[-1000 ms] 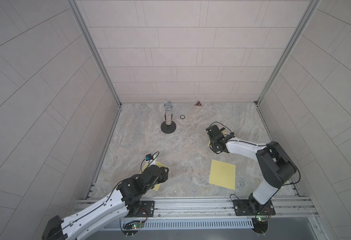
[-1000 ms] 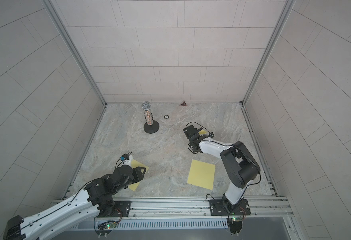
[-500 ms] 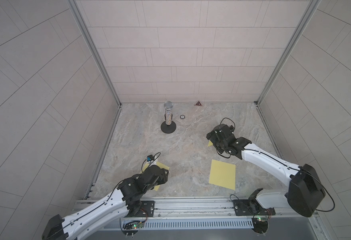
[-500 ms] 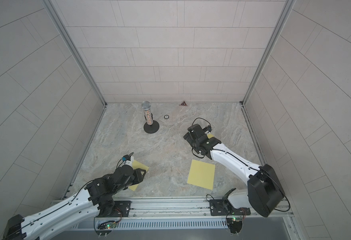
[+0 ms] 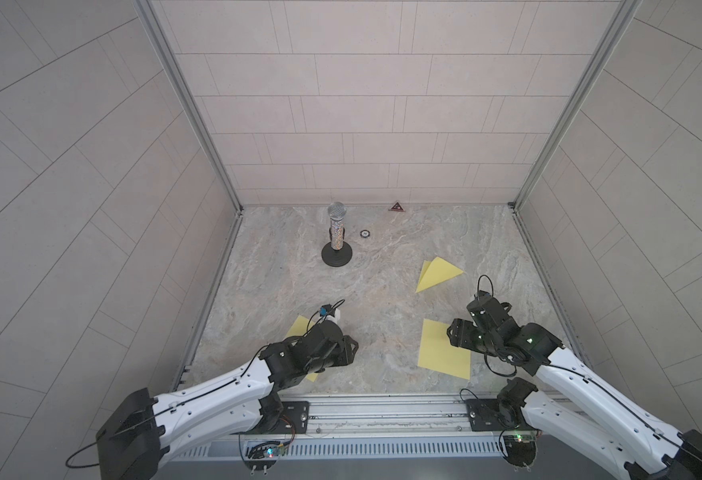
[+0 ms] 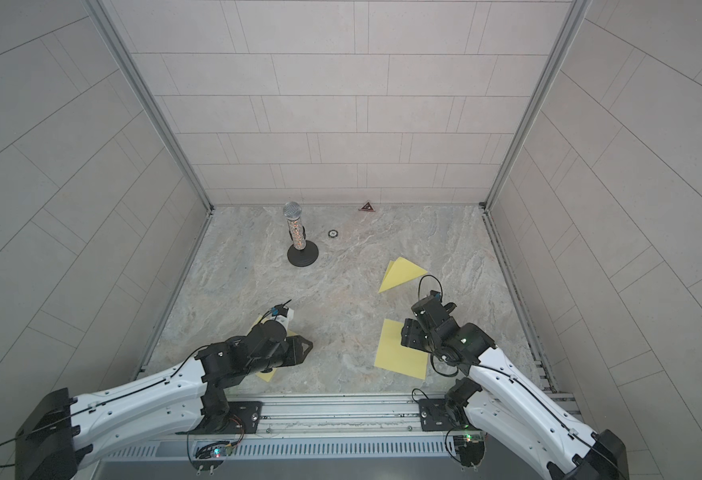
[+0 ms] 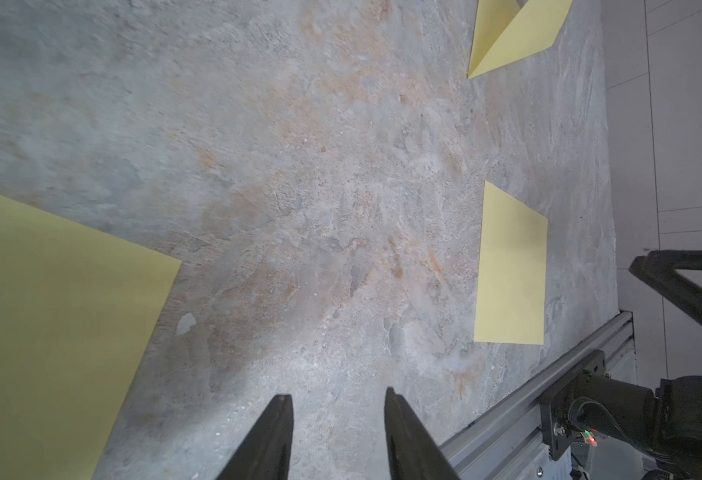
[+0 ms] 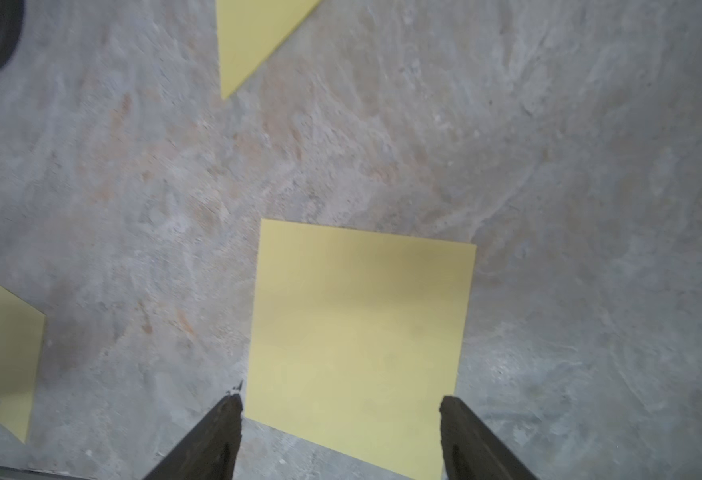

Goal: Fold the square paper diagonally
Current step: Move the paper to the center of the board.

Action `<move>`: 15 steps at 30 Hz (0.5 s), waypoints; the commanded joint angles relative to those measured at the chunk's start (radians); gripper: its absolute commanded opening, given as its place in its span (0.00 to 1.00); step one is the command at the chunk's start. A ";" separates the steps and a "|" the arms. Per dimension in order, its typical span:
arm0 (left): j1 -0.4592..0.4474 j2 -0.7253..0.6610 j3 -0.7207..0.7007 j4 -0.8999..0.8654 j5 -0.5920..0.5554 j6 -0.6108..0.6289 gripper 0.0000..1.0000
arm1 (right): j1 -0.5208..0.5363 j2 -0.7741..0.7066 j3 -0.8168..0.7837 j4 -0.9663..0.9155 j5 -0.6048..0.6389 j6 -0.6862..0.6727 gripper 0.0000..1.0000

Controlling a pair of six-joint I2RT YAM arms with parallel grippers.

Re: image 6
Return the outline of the yellow square paper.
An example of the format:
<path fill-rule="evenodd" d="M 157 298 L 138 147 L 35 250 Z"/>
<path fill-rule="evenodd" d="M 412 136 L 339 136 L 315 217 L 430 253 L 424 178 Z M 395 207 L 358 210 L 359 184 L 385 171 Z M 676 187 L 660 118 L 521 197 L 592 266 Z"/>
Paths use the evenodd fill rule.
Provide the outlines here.
<path fill-rule="evenodd" d="M 399 257 L 389 263 L 378 292 L 385 292 L 412 280 L 419 279 L 426 274 L 426 269 L 404 257 Z"/>

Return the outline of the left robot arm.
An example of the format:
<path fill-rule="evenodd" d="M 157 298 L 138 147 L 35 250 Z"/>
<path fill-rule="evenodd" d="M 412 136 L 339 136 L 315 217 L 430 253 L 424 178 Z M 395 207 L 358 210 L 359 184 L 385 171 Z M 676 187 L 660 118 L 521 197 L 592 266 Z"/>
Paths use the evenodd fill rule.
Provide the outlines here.
<path fill-rule="evenodd" d="M 166 434 L 216 434 L 239 422 L 226 391 L 257 372 L 302 364 L 313 344 L 276 320 L 211 343 L 180 364 L 118 387 L 43 397 L 17 434 L 17 479 L 71 479 L 100 458 Z"/>

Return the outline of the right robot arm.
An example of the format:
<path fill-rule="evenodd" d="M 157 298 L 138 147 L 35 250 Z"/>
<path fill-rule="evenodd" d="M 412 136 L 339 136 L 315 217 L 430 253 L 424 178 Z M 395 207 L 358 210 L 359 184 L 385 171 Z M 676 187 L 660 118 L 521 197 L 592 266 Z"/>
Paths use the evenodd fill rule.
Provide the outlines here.
<path fill-rule="evenodd" d="M 401 335 L 402 346 L 460 373 L 437 402 L 453 433 L 487 433 L 544 479 L 628 478 L 626 446 L 615 433 L 596 432 L 560 407 L 478 325 L 459 324 L 455 308 L 431 291 L 412 306 Z"/>

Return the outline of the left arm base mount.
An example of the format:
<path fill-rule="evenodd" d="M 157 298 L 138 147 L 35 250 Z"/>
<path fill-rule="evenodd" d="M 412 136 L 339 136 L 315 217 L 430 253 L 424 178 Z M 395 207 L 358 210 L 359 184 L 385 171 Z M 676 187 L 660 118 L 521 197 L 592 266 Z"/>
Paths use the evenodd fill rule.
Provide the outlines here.
<path fill-rule="evenodd" d="M 225 414 L 205 414 L 190 435 L 249 435 L 255 434 L 260 422 L 263 403 L 234 401 Z"/>

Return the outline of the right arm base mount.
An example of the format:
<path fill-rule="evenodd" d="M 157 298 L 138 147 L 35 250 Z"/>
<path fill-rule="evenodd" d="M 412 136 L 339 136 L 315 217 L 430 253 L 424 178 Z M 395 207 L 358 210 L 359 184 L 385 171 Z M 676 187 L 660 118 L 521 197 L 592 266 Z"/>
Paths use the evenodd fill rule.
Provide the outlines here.
<path fill-rule="evenodd" d="M 425 432 L 447 432 L 450 429 L 472 429 L 467 408 L 469 399 L 482 387 L 469 378 L 462 378 L 439 398 L 423 395 L 416 399 L 421 428 Z"/>

